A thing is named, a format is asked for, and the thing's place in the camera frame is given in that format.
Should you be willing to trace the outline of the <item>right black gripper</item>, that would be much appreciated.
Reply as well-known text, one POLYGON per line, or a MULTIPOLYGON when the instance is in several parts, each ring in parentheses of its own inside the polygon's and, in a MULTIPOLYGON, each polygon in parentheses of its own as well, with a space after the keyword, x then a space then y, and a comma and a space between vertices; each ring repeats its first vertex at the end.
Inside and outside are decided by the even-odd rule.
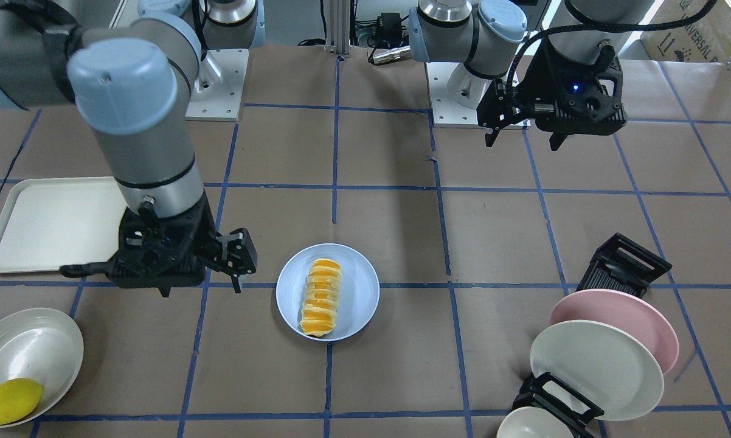
MULTIPOLYGON (((198 258, 204 266, 213 271, 232 276, 235 293, 243 288, 244 275, 257 272, 258 254, 251 233, 246 228, 237 228, 229 235, 210 235, 198 249, 198 258)), ((169 297, 171 286, 159 285, 162 297, 169 297)))

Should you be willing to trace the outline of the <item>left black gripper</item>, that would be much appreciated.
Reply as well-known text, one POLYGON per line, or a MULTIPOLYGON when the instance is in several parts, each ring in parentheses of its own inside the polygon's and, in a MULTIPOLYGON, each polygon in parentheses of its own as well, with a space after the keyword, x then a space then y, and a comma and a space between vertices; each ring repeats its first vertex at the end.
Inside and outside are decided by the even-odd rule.
MULTIPOLYGON (((507 82, 503 78, 495 78, 483 94, 477 105, 477 124, 485 128, 485 146, 491 148, 498 138, 500 130, 508 127, 523 127, 527 119, 507 94, 507 82)), ((549 137, 551 151, 558 151, 569 137, 567 133, 554 132, 549 137)))

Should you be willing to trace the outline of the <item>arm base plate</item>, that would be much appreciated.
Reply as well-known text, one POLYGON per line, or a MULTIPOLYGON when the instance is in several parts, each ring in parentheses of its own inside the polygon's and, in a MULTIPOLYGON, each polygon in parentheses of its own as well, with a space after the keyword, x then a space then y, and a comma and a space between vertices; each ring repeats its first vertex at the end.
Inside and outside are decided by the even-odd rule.
POLYGON ((462 62, 426 63, 434 124, 445 128, 480 128, 477 106, 491 85, 462 62))
POLYGON ((248 61, 246 48, 208 50, 193 84, 187 120, 237 122, 248 61))

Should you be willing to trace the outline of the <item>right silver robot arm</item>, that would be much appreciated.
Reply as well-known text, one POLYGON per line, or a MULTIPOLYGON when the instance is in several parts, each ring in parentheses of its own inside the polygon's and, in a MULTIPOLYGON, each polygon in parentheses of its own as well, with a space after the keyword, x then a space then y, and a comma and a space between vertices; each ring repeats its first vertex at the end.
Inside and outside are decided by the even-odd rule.
POLYGON ((218 232, 184 119, 210 50, 262 44, 263 2, 143 1, 135 22, 110 29, 81 23, 82 5, 0 1, 0 110, 73 103, 126 201, 109 260, 60 274, 168 297, 209 269, 241 292, 257 250, 246 228, 218 232))

